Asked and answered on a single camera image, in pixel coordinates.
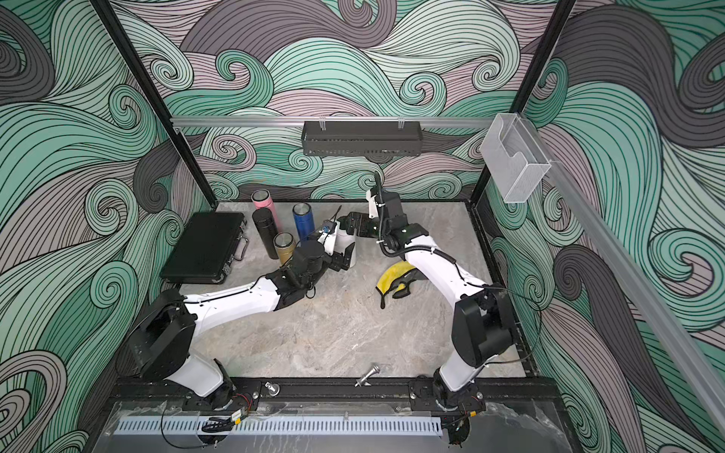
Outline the blue thermos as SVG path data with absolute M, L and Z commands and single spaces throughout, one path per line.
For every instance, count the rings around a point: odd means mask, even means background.
M 313 210 L 308 203 L 296 203 L 292 209 L 298 239 L 301 242 L 306 241 L 311 234 L 315 232 L 315 221 L 313 220 Z

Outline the black thermos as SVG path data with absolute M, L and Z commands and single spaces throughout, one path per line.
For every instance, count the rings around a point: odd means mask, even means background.
M 268 208 L 256 209 L 252 213 L 252 220 L 260 235 L 267 255 L 270 259 L 277 260 L 279 256 L 274 240 L 279 232 L 272 211 Z

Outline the pink thermos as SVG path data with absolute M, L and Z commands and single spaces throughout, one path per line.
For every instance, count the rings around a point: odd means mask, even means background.
M 257 210 L 262 208 L 269 209 L 274 218 L 277 230 L 282 231 L 281 221 L 279 220 L 279 215 L 270 192 L 266 189 L 258 189 L 252 194 L 251 200 Z

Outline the yellow grey cleaning cloth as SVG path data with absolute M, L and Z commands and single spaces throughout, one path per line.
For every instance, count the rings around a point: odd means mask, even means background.
M 391 296 L 393 299 L 410 296 L 412 284 L 427 279 L 419 269 L 405 260 L 392 265 L 383 273 L 376 285 L 376 290 L 381 298 L 379 306 L 382 310 L 385 309 L 387 296 Z

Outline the white thermos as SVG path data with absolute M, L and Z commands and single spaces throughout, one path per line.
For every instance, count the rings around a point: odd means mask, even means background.
M 355 245 L 355 243 L 356 243 L 355 236 L 348 234 L 347 231 L 342 227 L 341 222 L 337 221 L 333 251 L 335 253 L 345 255 L 347 248 L 350 245 Z M 353 247 L 352 252 L 350 254 L 350 263 L 349 263 L 350 268 L 352 268 L 356 264 L 356 260 L 357 260 L 357 248 Z

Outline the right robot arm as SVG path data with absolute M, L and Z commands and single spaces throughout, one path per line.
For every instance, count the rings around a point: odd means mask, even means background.
M 368 212 L 343 216 L 341 230 L 373 238 L 383 255 L 411 264 L 452 308 L 453 352 L 433 376 L 436 399 L 451 407 L 481 371 L 515 343 L 511 299 L 502 287 L 464 270 L 426 228 L 411 223 L 397 194 L 375 190 L 366 196 Z

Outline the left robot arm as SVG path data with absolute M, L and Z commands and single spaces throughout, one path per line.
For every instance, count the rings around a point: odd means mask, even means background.
M 328 253 L 322 243 L 305 241 L 279 269 L 253 283 L 209 294 L 162 292 L 151 311 L 128 337 L 128 349 L 146 382 L 172 381 L 200 398 L 230 398 L 232 382 L 223 367 L 192 351 L 202 333 L 259 313 L 273 313 L 310 298 L 324 274 L 349 270 L 350 243 Z

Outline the gold thermos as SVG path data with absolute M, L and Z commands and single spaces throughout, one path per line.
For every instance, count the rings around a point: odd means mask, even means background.
M 274 247 L 281 266 L 284 266 L 294 254 L 296 240 L 289 232 L 280 232 L 274 238 Z

